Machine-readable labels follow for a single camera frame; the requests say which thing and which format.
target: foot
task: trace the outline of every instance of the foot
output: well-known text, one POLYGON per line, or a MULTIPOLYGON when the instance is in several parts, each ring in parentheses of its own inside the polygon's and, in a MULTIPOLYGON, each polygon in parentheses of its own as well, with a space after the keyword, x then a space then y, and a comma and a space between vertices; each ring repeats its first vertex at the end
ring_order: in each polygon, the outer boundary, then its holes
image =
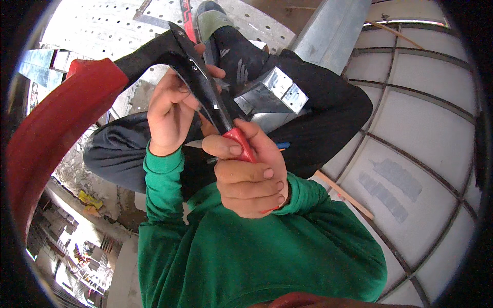
POLYGON ((207 64, 218 66, 221 52, 216 47, 215 38, 212 35, 217 29, 231 26, 234 27, 222 7, 214 1, 204 1, 197 9, 197 28, 199 30, 199 40, 205 44, 204 61, 207 64))
POLYGON ((206 45, 204 60, 226 71, 223 79, 240 90, 259 77, 269 54, 250 43, 214 1, 202 2, 197 10, 199 39, 206 45))

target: wooden stick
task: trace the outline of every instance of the wooden stick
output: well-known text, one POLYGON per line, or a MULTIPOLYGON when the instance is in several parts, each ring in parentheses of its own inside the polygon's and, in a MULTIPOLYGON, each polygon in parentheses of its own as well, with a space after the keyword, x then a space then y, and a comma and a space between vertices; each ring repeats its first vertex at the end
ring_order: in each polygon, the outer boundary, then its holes
POLYGON ((293 6, 293 5, 290 5, 290 6, 287 6, 286 8, 290 8, 290 9, 295 9, 295 8, 298 8, 298 9, 301 9, 301 10, 316 10, 317 8, 316 7, 310 7, 310 6, 293 6))
POLYGON ((364 206, 362 206, 361 203, 359 203, 353 197, 351 197, 347 192, 344 191, 344 189, 342 189, 339 185, 337 185, 328 176, 324 175, 320 170, 317 170, 315 172, 315 175, 318 176, 319 178, 321 178, 330 187, 332 187, 333 189, 335 189, 335 191, 337 191, 338 193, 340 193, 344 198, 346 198, 352 204, 352 206, 354 206, 357 209, 359 209, 359 211, 361 213, 363 213, 363 215, 365 215, 366 217, 370 218, 370 220, 373 220, 373 218, 375 218, 375 216, 373 216, 373 214, 367 208, 365 208, 364 206))
POLYGON ((423 47, 419 46, 418 44, 416 44, 415 42, 413 42, 412 40, 408 39, 406 36, 404 36, 401 32, 399 31, 396 31, 394 29, 391 29, 385 25, 382 25, 382 24, 379 24, 379 23, 376 23, 374 21, 365 21, 365 23, 368 23, 368 24, 371 24, 372 26, 375 26, 375 27, 378 27, 380 29, 384 29, 384 30, 387 30, 389 31, 390 33, 398 36, 398 37, 401 37, 403 39, 405 39, 406 41, 410 42, 411 44, 413 44, 414 46, 420 48, 420 49, 424 49, 423 47))

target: red handle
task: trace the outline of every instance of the red handle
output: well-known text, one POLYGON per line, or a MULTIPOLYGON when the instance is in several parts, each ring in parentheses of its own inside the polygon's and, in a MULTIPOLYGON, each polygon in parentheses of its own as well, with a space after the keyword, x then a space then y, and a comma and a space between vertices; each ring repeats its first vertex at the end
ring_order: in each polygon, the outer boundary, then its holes
POLYGON ((21 238, 63 156, 107 111, 127 76, 110 60, 74 60, 67 79, 25 118, 6 149, 8 197, 21 238))
POLYGON ((248 140, 245 138, 245 135, 239 128, 233 128, 229 132, 225 133, 223 137, 234 140, 242 146, 243 151, 241 155, 237 158, 238 160, 250 163, 257 163, 257 159, 253 154, 253 149, 250 147, 248 140))

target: shoe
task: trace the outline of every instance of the shoe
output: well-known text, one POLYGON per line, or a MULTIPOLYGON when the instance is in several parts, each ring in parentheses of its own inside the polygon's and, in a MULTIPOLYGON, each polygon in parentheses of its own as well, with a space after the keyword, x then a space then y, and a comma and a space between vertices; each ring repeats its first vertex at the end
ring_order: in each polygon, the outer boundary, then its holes
POLYGON ((228 18, 223 8, 214 1, 204 1, 197 9, 197 28, 199 40, 205 44, 204 62, 206 64, 218 65, 219 52, 216 47, 214 31, 224 26, 234 27, 234 23, 228 18))

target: black pants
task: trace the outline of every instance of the black pants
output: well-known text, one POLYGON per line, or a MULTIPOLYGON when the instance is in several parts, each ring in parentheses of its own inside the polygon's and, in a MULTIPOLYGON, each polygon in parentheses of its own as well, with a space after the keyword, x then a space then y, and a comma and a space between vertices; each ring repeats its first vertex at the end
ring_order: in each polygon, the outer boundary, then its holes
MULTIPOLYGON (((290 142, 282 152, 287 170, 303 178, 336 155, 366 123, 372 103, 363 90, 350 85, 333 72, 283 51, 271 56, 262 72, 279 67, 308 96, 305 108, 311 113, 300 116, 269 133, 274 142, 290 142)), ((142 168, 150 140, 147 113, 131 114, 96 130, 84 150, 84 163, 93 173, 121 187, 145 193, 142 168)), ((202 139, 193 127, 187 141, 202 139)), ((202 149, 184 146, 185 166, 181 173, 185 200, 202 187, 216 181, 211 156, 202 149)))

